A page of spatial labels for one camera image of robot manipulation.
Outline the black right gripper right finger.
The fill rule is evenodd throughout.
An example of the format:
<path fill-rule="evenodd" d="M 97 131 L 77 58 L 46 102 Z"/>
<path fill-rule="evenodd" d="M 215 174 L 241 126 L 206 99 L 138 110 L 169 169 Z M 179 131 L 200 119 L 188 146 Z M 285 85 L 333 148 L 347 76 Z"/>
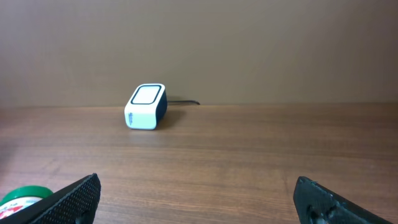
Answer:
<path fill-rule="evenodd" d="M 301 224 L 392 224 L 305 176 L 293 200 Z"/>

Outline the green lidded jar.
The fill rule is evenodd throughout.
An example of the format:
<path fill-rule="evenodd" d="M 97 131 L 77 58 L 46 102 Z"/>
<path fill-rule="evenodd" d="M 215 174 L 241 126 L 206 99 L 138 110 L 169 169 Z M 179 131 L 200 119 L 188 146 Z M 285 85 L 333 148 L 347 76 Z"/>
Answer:
<path fill-rule="evenodd" d="M 50 189 L 39 185 L 28 185 L 14 189 L 1 200 L 1 219 L 9 217 L 52 194 L 53 192 Z"/>

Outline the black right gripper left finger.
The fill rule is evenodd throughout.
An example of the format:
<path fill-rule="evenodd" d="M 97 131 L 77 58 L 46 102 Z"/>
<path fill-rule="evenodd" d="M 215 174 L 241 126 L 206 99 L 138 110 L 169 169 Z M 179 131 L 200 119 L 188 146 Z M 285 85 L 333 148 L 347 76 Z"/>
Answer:
<path fill-rule="evenodd" d="M 93 173 L 1 219 L 1 224 L 91 224 L 100 196 L 101 183 Z"/>

